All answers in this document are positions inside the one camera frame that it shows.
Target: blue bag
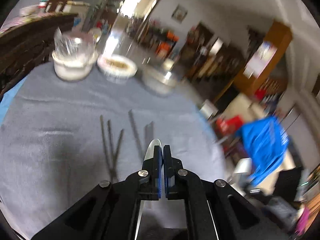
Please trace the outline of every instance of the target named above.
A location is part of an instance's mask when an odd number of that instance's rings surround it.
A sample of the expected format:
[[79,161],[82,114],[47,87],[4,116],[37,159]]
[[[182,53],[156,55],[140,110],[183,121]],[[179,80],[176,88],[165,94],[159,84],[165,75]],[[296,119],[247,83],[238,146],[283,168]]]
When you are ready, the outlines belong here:
[[244,149],[256,167],[250,179],[257,186],[281,165],[289,144],[288,135],[273,116],[244,124],[236,134],[242,137]]

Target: metal rod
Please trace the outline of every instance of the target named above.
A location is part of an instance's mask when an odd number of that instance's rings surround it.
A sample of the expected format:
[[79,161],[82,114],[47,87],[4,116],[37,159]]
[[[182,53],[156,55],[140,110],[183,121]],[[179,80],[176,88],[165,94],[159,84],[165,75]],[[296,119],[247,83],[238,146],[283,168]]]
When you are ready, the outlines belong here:
[[115,152],[115,154],[112,156],[112,157],[113,157],[113,167],[114,167],[114,168],[115,168],[115,166],[116,166],[116,162],[117,162],[117,159],[118,159],[118,156],[119,156],[119,152],[120,152],[120,148],[121,148],[121,143],[122,143],[123,133],[124,133],[124,130],[122,129],[122,130],[120,131],[120,135],[119,135],[119,138],[118,138],[118,143],[117,143],[116,152]]
[[135,121],[133,119],[132,110],[130,110],[128,112],[128,115],[129,115],[130,124],[131,124],[132,131],[133,131],[133,135],[134,135],[134,138],[135,138],[135,141],[136,141],[138,153],[139,153],[140,157],[142,157],[142,160],[144,160],[144,154],[143,154],[143,150],[142,150],[142,147],[141,147],[139,134],[138,134],[138,131],[137,131],[137,126],[136,126],[136,123],[135,123]]
[[111,177],[111,181],[112,181],[112,170],[110,167],[110,163],[109,163],[109,157],[108,157],[108,148],[107,148],[107,144],[106,144],[106,136],[104,133],[104,122],[103,122],[103,116],[100,115],[100,124],[101,124],[101,133],[102,133],[102,144],[103,144],[103,153],[106,157],[106,165],[107,165],[107,169],[109,171],[110,177]]
[[109,142],[110,142],[110,152],[113,155],[114,153],[114,149],[113,149],[113,136],[112,136],[112,132],[111,132],[111,121],[110,119],[108,120],[108,135],[109,135]]

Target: pink object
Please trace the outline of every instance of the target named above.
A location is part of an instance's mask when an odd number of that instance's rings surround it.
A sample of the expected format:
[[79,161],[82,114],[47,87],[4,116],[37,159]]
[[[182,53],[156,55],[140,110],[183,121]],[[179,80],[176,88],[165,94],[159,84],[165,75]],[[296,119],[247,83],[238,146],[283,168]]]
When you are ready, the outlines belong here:
[[306,229],[306,225],[308,222],[309,214],[310,214],[309,209],[307,207],[305,207],[300,219],[297,222],[297,226],[296,226],[296,234],[298,236],[302,236],[304,234],[304,231]]

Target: white bowl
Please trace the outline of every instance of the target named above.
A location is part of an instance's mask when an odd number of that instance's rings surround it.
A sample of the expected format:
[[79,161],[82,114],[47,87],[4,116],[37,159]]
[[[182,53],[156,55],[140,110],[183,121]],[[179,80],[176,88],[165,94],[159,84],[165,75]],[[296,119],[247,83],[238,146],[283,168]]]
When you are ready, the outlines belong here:
[[[106,63],[106,60],[116,60],[127,64],[128,68],[115,68]],[[97,60],[100,71],[107,77],[107,79],[114,83],[125,83],[130,77],[133,77],[138,68],[137,65],[126,57],[120,55],[100,55]]]

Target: bowl of food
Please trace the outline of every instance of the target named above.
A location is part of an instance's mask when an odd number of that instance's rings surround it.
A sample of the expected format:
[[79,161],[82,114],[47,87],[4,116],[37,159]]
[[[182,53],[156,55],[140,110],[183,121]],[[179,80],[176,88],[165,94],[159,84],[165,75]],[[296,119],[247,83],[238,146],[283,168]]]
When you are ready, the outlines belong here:
[[125,83],[138,70],[132,60],[120,55],[100,55],[97,64],[107,80],[118,84]]

